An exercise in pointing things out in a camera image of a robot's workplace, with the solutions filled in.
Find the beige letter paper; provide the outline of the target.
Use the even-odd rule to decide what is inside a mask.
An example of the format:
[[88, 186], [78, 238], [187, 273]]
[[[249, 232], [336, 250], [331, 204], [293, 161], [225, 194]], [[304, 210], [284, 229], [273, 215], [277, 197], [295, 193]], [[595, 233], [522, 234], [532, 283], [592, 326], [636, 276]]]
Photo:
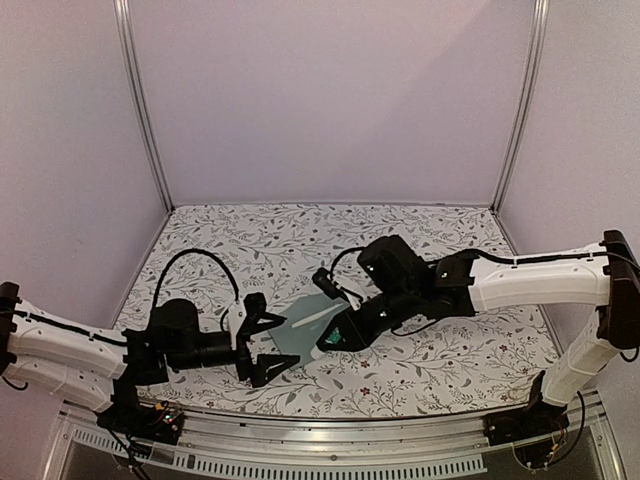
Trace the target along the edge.
[[326, 324], [333, 318], [333, 316], [337, 312], [339, 312], [343, 308], [344, 306], [341, 304], [330, 306], [324, 310], [321, 310], [319, 312], [316, 312], [312, 315], [306, 316], [301, 320], [294, 322], [291, 328], [292, 329], [302, 328], [306, 325], [312, 325], [313, 327], [315, 327], [318, 322]]

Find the teal blue envelope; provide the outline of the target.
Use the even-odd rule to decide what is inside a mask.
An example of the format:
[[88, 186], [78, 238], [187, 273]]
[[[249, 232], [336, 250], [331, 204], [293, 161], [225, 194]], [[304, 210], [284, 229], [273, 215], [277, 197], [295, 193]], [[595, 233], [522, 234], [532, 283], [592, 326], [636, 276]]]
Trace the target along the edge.
[[313, 294], [297, 299], [287, 309], [280, 313], [281, 316], [286, 318], [286, 321], [282, 326], [271, 330], [270, 335], [276, 347], [282, 354], [300, 356], [299, 363], [291, 369], [300, 368], [315, 361], [312, 361], [310, 358], [310, 350], [316, 344], [319, 337], [333, 318], [326, 324], [318, 322], [315, 327], [312, 325], [306, 325], [302, 328], [292, 329], [292, 324], [306, 316], [312, 315], [336, 304], [344, 306], [344, 308], [339, 312], [349, 305], [347, 301], [340, 298], [331, 300], [322, 293]]

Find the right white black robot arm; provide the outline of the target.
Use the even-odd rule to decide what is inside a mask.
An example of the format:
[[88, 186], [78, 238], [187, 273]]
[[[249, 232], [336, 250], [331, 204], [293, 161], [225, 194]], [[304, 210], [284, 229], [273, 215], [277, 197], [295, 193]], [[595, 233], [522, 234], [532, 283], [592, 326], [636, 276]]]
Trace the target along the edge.
[[332, 270], [319, 269], [313, 283], [329, 298], [351, 304], [324, 329], [314, 356], [364, 350], [416, 315], [441, 320], [511, 306], [593, 306], [580, 335], [532, 383], [516, 421], [524, 435], [539, 435], [615, 355], [639, 346], [639, 266], [618, 230], [581, 249], [538, 256], [506, 258], [465, 249], [427, 261], [398, 235], [356, 251], [379, 293], [363, 300], [335, 281]]

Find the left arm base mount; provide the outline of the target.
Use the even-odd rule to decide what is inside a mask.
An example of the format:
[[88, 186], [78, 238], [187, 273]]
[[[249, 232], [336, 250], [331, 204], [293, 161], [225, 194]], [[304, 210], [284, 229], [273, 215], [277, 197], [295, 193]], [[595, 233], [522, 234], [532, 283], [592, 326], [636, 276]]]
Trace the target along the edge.
[[185, 421], [184, 410], [166, 401], [155, 406], [114, 404], [96, 417], [106, 430], [167, 445], [178, 444]]

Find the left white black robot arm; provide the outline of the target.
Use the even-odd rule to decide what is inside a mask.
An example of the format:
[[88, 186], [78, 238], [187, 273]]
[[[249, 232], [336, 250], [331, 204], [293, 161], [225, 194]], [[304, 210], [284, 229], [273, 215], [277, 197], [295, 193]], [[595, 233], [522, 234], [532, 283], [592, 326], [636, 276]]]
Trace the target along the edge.
[[53, 395], [95, 413], [108, 410], [128, 434], [148, 426], [138, 404], [140, 386], [168, 382], [170, 373], [232, 365], [242, 381], [262, 387], [296, 365], [297, 355], [253, 355], [252, 336], [285, 319], [266, 310], [263, 295], [235, 301], [226, 327], [205, 332], [196, 306], [173, 299], [155, 307], [142, 330], [99, 329], [50, 315], [20, 299], [18, 285], [1, 285], [1, 375], [38, 384]]

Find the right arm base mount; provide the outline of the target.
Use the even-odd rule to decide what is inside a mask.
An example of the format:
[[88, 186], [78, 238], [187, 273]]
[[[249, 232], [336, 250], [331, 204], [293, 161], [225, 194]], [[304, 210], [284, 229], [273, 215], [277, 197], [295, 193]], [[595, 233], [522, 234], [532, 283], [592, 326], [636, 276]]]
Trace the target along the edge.
[[491, 446], [559, 432], [569, 426], [567, 407], [538, 405], [490, 413], [482, 418]]

